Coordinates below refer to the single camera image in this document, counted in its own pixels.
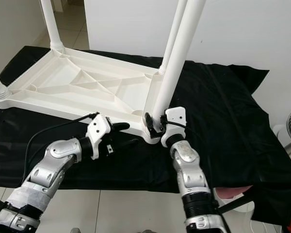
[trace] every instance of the black fabric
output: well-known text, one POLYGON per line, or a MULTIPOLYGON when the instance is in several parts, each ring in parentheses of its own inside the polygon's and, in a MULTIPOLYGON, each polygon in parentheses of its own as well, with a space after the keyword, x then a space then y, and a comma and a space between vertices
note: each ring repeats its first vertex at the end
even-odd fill
MULTIPOLYGON (((0 75, 8 85, 49 50, 24 47, 0 75)), ((157 57, 88 51, 158 68, 157 57)), ((251 97, 268 71, 250 67, 185 62, 171 106, 183 106, 187 140, 201 157, 201 166, 215 187, 253 185, 245 195, 255 201, 254 220, 288 225, 291 219, 291 160, 269 127, 268 115, 251 97)), ((30 137, 67 120, 18 108, 0 110, 0 186, 17 187, 30 137)), ((32 145, 32 153, 48 142, 84 136, 86 125, 75 123, 45 133, 32 145)), ((136 136, 116 133, 113 140, 136 136)), ((32 166, 43 156, 43 150, 32 166)), ((168 150, 160 144, 139 143, 113 157, 74 165, 61 189, 125 189, 178 192, 176 172, 168 150)))

